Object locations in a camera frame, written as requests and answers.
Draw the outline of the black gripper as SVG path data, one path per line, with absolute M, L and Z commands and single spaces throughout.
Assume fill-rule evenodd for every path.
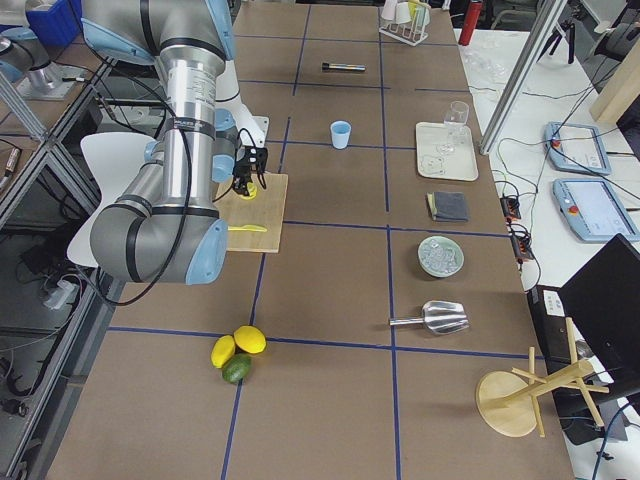
M 233 189 L 236 194 L 241 195 L 246 189 L 246 185 L 252 181 L 252 174 L 255 173 L 262 189 L 267 189 L 264 173 L 268 160 L 268 150 L 262 147 L 244 147 L 243 154 L 236 160 L 233 169 Z

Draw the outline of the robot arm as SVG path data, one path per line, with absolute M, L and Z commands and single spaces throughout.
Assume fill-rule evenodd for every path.
M 26 78 L 39 96 L 52 98 L 62 86 L 62 70 L 36 34 L 26 27 L 13 27 L 1 33 L 1 73 L 12 84 Z
M 138 173 L 91 228 L 108 274 L 132 282 L 214 281 L 228 227 L 213 202 L 228 179 L 264 159 L 264 135 L 243 104 L 230 8 L 224 1 L 86 1 L 85 42 L 114 59 L 155 68 L 168 118 Z

